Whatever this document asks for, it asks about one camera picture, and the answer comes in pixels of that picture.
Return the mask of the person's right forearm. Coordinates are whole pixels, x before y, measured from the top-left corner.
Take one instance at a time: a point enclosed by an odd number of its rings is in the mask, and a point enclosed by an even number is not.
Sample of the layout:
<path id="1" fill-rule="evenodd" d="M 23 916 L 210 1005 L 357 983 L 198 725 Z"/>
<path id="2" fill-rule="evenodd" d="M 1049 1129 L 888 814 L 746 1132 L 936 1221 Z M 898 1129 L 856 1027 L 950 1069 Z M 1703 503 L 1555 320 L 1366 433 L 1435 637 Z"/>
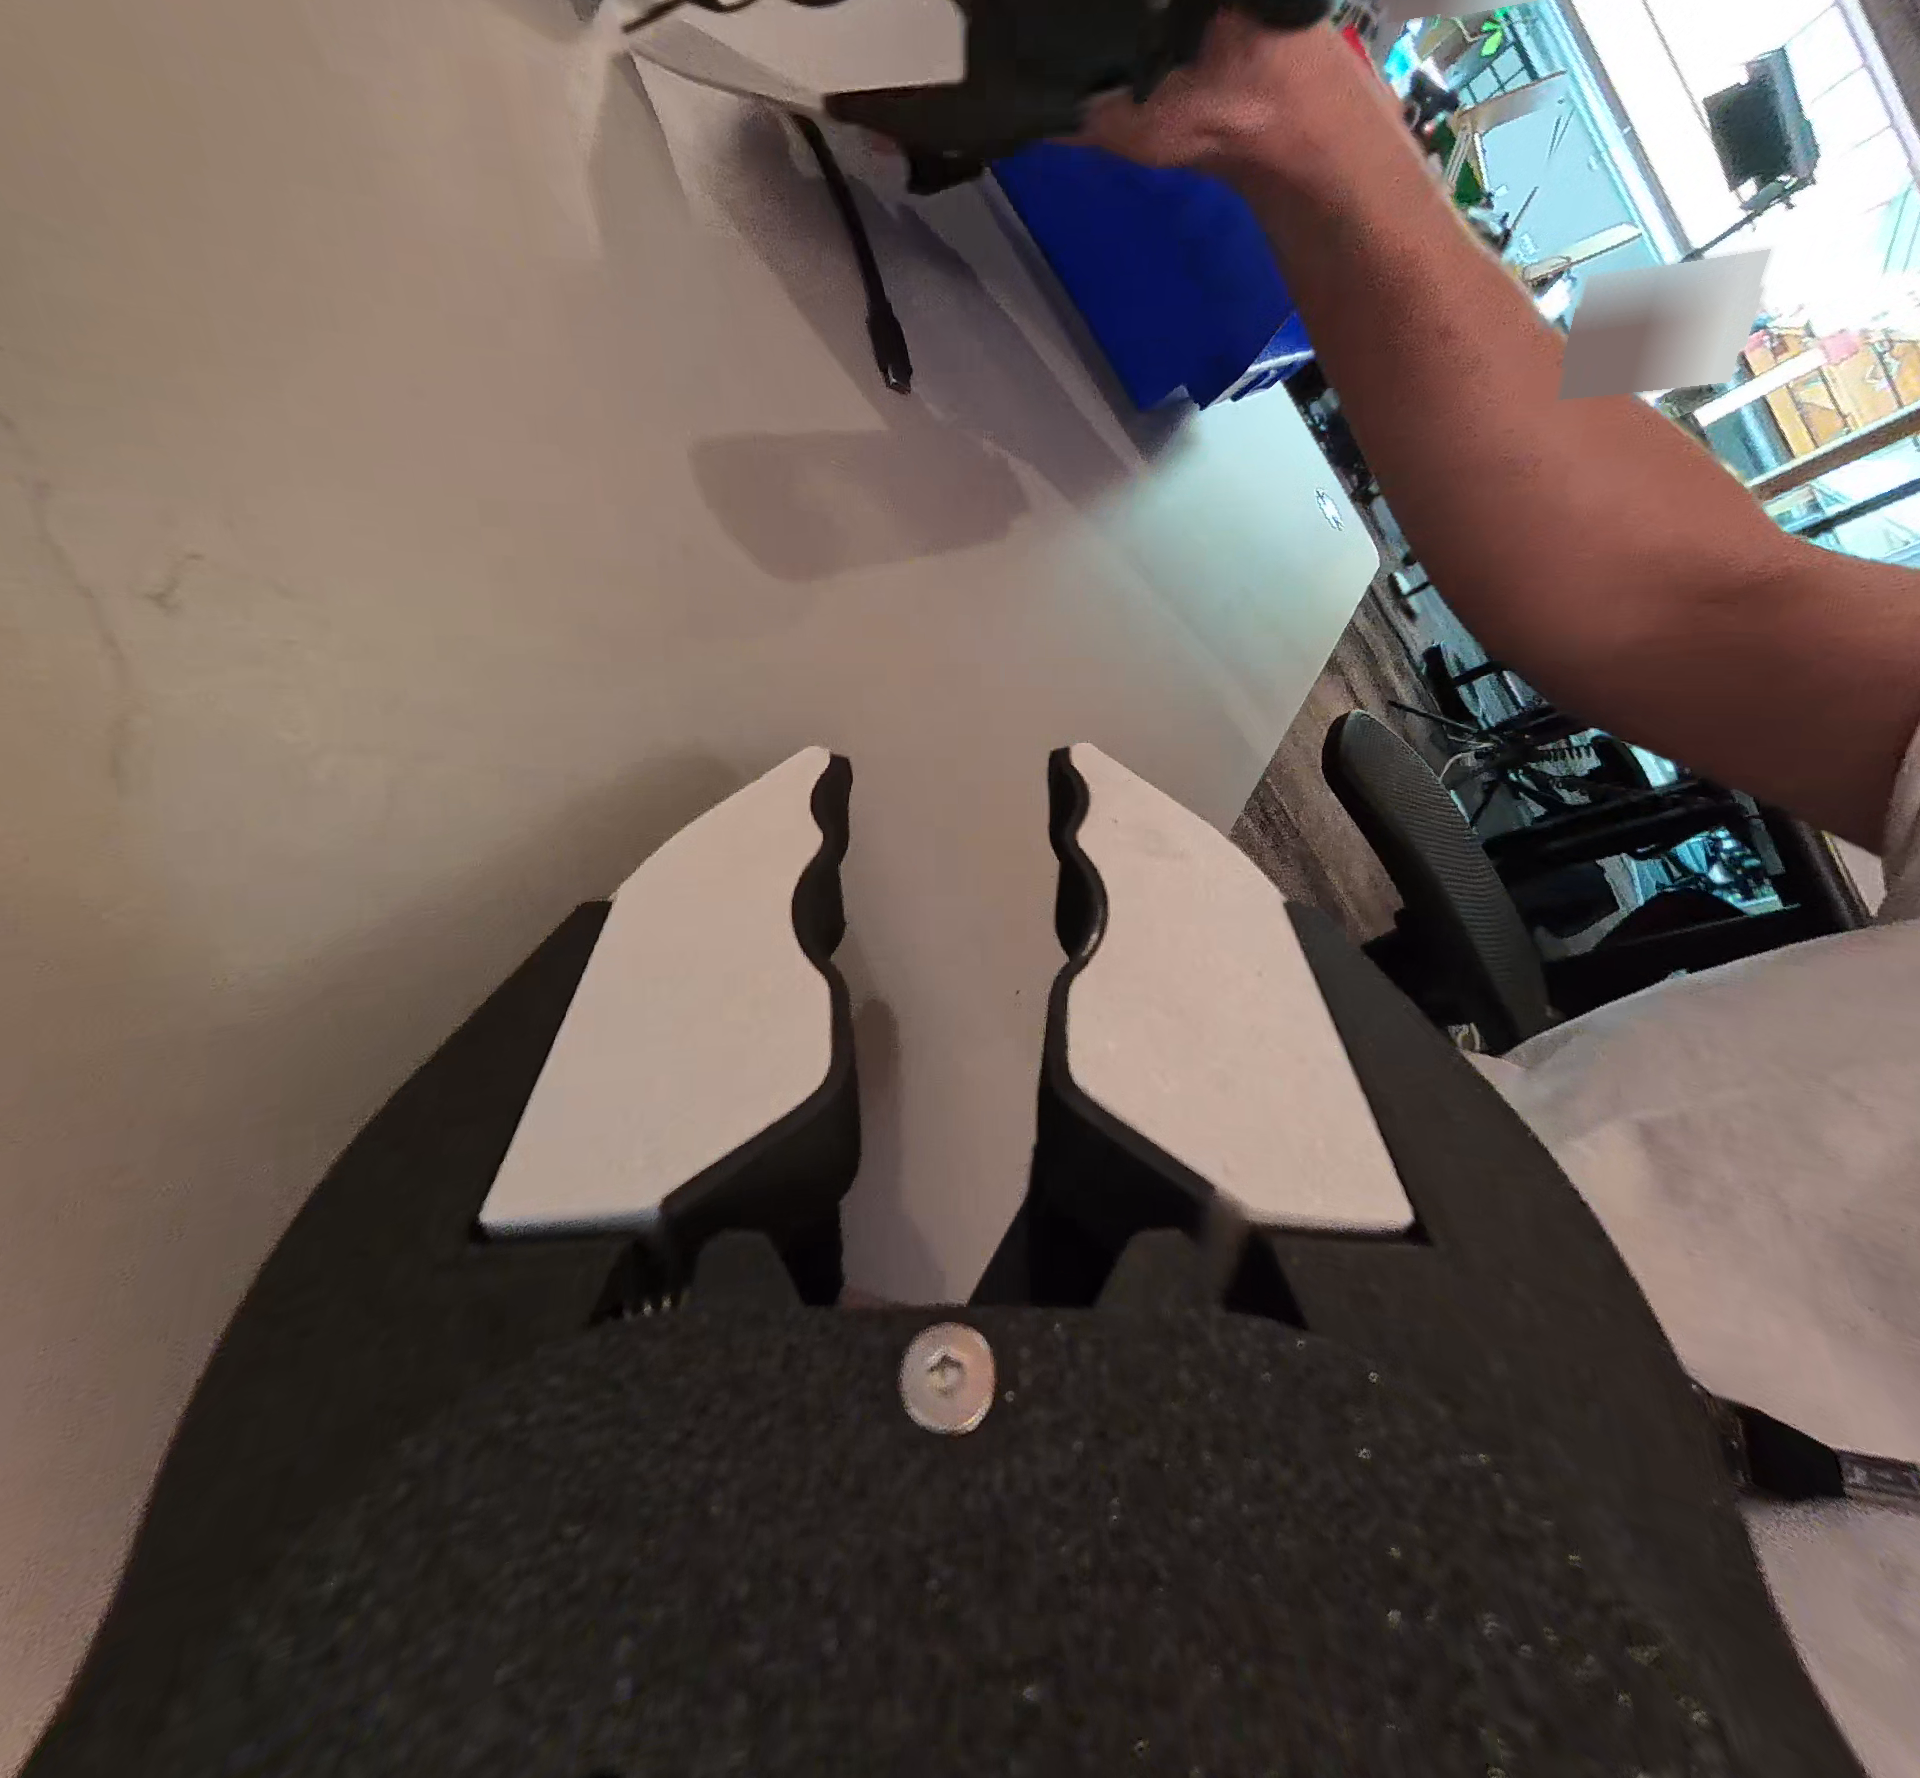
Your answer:
<path id="1" fill-rule="evenodd" d="M 1555 709 L 1833 830 L 1915 847 L 1915 569 L 1788 535 L 1633 396 L 1562 400 L 1562 343 L 1378 90 L 1259 169 L 1348 433 L 1444 603 Z"/>

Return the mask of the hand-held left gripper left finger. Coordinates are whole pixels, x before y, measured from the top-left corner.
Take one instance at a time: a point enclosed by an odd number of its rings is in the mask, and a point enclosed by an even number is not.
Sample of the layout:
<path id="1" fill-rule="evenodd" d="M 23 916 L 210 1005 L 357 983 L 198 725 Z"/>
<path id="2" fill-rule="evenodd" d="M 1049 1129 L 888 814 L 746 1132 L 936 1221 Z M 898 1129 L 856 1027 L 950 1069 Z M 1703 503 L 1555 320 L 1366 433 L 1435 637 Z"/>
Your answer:
<path id="1" fill-rule="evenodd" d="M 490 1239 L 619 1234 L 645 1289 L 766 1234 L 840 1298 L 856 1176 L 840 868 L 851 762 L 806 744 L 667 838 L 607 900 L 546 1060 L 474 1206 Z"/>

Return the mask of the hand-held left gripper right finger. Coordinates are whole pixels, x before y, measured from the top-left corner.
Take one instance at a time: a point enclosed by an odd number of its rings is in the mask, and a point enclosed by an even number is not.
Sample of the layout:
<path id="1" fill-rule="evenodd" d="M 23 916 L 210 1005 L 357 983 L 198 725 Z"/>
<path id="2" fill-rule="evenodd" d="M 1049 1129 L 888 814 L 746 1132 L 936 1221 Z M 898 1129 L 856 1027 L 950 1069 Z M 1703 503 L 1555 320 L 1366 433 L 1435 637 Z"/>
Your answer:
<path id="1" fill-rule="evenodd" d="M 1154 1230 L 1222 1283 L 1253 1234 L 1413 1239 L 1283 890 L 1097 744 L 1056 744 L 1044 789 L 1060 974 L 1022 1220 L 974 1300 L 1091 1310 Z"/>

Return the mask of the person's white shirt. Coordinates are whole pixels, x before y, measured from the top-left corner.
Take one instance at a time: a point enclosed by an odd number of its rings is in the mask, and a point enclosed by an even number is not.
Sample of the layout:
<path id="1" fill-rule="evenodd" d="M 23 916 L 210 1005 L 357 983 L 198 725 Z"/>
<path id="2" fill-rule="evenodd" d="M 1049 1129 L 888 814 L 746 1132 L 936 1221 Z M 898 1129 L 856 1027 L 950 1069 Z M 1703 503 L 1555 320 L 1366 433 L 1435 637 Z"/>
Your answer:
<path id="1" fill-rule="evenodd" d="M 1920 750 L 1881 905 L 1472 1069 L 1570 1172 L 1691 1387 L 1920 1458 Z"/>

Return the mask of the black mounted monitor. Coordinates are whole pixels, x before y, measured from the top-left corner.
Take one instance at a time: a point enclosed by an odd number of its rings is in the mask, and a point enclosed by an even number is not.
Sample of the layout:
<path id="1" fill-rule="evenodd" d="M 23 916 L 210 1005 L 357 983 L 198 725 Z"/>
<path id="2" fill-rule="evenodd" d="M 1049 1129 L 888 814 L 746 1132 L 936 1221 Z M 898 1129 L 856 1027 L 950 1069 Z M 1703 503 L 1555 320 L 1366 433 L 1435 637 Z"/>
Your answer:
<path id="1" fill-rule="evenodd" d="M 1742 66 L 1699 103 L 1729 200 L 1794 200 L 1821 177 L 1821 140 L 1794 90 L 1788 48 Z"/>

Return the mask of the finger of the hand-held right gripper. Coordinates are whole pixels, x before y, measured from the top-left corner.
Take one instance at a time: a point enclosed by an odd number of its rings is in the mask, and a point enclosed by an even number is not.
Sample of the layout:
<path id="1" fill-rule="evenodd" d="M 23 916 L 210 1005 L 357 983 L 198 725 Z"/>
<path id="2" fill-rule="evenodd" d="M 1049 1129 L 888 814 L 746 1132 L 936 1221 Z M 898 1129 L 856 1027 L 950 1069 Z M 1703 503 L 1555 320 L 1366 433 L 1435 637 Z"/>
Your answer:
<path id="1" fill-rule="evenodd" d="M 822 112 L 827 98 L 936 90 L 964 79 L 957 0 L 667 0 L 625 48 L 688 83 Z"/>

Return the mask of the black mesh office chair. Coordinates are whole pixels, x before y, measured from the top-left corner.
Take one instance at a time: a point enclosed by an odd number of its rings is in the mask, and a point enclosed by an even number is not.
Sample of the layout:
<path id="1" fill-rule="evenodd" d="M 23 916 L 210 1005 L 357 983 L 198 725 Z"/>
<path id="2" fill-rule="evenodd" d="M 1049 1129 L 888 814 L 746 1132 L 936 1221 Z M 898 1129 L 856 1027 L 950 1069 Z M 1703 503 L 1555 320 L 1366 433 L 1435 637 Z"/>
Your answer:
<path id="1" fill-rule="evenodd" d="M 1544 953 L 1489 856 L 1433 762 L 1378 715 L 1323 737 L 1323 781 L 1393 884 L 1393 924 L 1372 966 L 1444 1034 L 1472 1027 L 1483 1057 L 1555 1027 Z"/>

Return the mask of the person's right hand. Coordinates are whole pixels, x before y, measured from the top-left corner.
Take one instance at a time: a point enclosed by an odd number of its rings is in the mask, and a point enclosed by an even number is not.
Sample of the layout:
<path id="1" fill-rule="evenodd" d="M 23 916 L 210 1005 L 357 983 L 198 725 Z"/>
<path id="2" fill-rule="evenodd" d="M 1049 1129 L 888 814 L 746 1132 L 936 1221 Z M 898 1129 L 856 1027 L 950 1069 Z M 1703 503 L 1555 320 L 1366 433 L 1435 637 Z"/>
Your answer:
<path id="1" fill-rule="evenodd" d="M 1265 33 L 1248 15 L 1215 15 L 1184 66 L 1148 98 L 1091 98 L 1066 145 L 1204 175 L 1259 205 L 1331 200 L 1366 163 L 1404 155 L 1404 127 L 1341 33 Z"/>

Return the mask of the blue plastic bin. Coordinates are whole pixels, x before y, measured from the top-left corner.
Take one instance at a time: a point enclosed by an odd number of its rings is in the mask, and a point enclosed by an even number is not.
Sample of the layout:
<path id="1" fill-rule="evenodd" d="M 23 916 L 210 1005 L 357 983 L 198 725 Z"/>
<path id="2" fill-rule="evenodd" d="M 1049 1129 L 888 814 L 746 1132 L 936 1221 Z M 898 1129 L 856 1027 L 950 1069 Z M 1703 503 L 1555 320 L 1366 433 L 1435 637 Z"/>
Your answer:
<path id="1" fill-rule="evenodd" d="M 1305 373 L 1311 336 L 1227 184 L 1079 145 L 1031 145 L 992 175 L 1141 410 Z"/>

